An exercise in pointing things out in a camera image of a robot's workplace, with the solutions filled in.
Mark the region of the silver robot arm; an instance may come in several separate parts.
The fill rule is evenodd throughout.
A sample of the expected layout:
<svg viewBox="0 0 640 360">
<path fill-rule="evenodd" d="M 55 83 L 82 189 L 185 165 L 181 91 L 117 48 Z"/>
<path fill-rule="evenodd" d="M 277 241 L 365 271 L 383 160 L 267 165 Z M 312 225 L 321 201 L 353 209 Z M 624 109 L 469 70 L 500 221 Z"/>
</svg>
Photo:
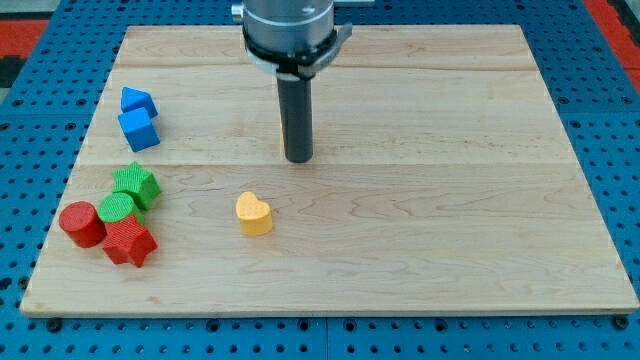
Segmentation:
<svg viewBox="0 0 640 360">
<path fill-rule="evenodd" d="M 313 157 L 312 80 L 336 59 L 353 25 L 335 24 L 333 0 L 243 0 L 231 6 L 246 53 L 275 77 L 284 155 Z"/>
</svg>

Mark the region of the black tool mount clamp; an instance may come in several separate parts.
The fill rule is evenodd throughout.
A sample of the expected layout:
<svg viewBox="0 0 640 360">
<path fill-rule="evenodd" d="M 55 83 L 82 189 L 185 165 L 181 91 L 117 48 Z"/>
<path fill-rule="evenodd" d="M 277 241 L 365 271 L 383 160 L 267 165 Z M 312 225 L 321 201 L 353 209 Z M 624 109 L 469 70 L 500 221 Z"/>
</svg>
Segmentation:
<svg viewBox="0 0 640 360">
<path fill-rule="evenodd" d="M 285 81 L 311 80 L 338 56 L 343 44 L 352 36 L 353 25 L 346 23 L 318 45 L 299 52 L 278 52 L 260 46 L 243 30 L 249 60 L 261 71 Z"/>
</svg>

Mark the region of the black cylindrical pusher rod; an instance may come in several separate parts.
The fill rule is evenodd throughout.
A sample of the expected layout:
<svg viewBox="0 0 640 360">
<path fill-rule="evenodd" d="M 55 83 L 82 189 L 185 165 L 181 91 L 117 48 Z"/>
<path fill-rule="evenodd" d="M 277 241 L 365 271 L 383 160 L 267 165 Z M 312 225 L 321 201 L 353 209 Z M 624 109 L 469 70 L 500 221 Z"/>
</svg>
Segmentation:
<svg viewBox="0 0 640 360">
<path fill-rule="evenodd" d="M 277 80 L 284 153 L 305 163 L 313 156 L 311 81 Z"/>
</svg>

